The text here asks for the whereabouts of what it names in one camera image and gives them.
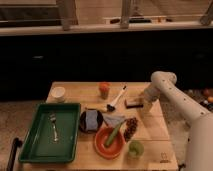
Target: orange cup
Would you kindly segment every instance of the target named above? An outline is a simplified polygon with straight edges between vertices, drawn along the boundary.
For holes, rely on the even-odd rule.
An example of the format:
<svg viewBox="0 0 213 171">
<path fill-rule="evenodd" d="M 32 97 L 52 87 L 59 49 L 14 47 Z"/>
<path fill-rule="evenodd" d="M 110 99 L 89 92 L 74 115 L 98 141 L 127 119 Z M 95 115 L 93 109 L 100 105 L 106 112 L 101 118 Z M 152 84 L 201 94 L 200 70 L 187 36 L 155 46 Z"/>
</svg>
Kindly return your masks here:
<svg viewBox="0 0 213 171">
<path fill-rule="evenodd" d="M 108 82 L 99 83 L 99 91 L 102 99 L 107 99 L 109 96 L 110 84 Z"/>
</svg>

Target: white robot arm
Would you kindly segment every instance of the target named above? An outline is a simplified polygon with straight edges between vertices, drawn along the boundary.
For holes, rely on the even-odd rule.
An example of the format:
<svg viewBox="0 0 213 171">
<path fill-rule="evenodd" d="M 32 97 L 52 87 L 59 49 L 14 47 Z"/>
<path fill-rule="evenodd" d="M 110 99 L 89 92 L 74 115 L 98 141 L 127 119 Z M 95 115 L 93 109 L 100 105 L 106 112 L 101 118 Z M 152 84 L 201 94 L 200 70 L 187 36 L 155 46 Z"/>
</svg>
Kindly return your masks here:
<svg viewBox="0 0 213 171">
<path fill-rule="evenodd" d="M 144 90 L 144 98 L 153 102 L 163 93 L 182 113 L 191 126 L 186 154 L 185 171 L 213 170 L 213 114 L 176 88 L 176 75 L 154 72 L 151 84 Z"/>
</svg>

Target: bowl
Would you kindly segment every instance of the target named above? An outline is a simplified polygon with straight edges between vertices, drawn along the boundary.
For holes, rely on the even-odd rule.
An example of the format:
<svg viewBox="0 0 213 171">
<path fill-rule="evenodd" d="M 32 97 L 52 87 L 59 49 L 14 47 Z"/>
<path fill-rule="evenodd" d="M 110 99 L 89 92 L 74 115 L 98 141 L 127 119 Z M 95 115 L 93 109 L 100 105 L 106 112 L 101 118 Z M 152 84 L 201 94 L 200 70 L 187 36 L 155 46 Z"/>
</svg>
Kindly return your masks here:
<svg viewBox="0 0 213 171">
<path fill-rule="evenodd" d="M 125 144 L 124 137 L 119 131 L 112 144 L 109 147 L 104 146 L 105 141 L 107 140 L 113 129 L 114 128 L 112 127 L 101 128 L 96 133 L 94 139 L 94 147 L 97 153 L 106 159 L 116 158 L 121 153 L 121 150 Z"/>
</svg>

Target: brush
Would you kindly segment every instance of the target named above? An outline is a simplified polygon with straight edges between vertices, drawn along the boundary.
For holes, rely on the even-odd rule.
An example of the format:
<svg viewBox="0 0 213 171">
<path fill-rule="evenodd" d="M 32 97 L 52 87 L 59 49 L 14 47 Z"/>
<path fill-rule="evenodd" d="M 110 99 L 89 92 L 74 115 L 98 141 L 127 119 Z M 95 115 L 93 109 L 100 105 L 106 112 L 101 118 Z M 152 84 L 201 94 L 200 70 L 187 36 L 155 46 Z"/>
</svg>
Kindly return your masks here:
<svg viewBox="0 0 213 171">
<path fill-rule="evenodd" d="M 121 91 L 119 92 L 117 97 L 111 103 L 107 104 L 107 111 L 112 112 L 112 111 L 114 111 L 116 109 L 115 105 L 118 102 L 118 100 L 120 99 L 120 97 L 124 94 L 125 90 L 126 90 L 126 86 L 124 86 L 121 89 Z"/>
</svg>

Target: white cup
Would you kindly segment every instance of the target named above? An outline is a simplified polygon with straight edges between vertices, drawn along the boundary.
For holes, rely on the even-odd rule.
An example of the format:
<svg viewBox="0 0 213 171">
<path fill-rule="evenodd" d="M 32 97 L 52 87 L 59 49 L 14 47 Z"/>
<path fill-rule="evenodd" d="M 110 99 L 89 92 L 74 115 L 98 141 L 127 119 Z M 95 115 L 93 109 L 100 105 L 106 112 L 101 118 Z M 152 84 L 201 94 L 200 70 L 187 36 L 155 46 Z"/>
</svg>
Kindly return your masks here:
<svg viewBox="0 0 213 171">
<path fill-rule="evenodd" d="M 65 92 L 66 90 L 64 87 L 55 87 L 51 90 L 51 96 L 56 102 L 61 103 L 65 101 Z"/>
</svg>

